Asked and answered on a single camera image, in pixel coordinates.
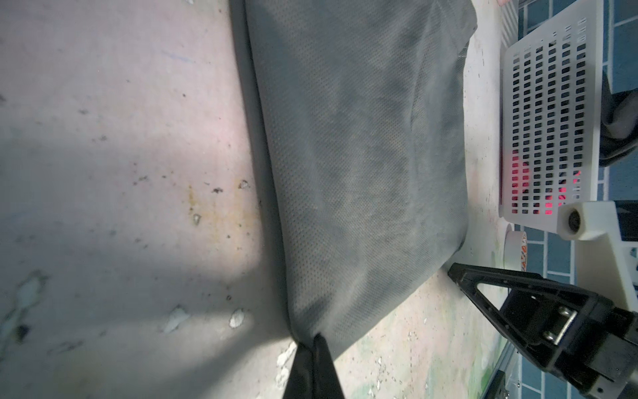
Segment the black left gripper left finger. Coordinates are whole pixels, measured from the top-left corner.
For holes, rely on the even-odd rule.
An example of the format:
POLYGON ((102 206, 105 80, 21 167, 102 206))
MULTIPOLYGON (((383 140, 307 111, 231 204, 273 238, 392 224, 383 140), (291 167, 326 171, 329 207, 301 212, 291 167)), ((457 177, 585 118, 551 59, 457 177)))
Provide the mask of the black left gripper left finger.
POLYGON ((313 399, 313 353, 304 345, 297 347, 283 399, 313 399))

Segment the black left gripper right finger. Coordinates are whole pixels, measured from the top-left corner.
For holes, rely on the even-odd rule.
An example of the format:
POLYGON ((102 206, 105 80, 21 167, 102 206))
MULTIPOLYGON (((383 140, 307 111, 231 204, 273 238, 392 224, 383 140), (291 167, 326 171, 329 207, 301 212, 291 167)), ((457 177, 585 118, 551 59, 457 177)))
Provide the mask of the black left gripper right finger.
POLYGON ((321 334, 314 337, 312 349, 312 397, 315 399, 344 399, 327 340, 321 334))

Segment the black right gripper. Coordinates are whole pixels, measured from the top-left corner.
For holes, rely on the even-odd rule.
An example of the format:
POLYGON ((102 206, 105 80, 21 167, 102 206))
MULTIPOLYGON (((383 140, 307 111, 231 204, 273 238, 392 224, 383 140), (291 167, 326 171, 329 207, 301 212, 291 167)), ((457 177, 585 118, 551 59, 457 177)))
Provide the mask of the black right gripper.
POLYGON ((540 274, 453 264, 450 279, 534 366, 586 398, 637 396, 637 314, 540 274))

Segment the grey t shirt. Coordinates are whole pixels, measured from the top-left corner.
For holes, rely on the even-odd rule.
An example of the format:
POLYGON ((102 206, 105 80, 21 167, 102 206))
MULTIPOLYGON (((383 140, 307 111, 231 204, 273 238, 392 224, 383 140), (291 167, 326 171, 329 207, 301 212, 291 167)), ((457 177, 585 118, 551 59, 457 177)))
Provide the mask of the grey t shirt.
POLYGON ((295 339, 339 357, 468 230, 470 1, 232 1, 295 339))

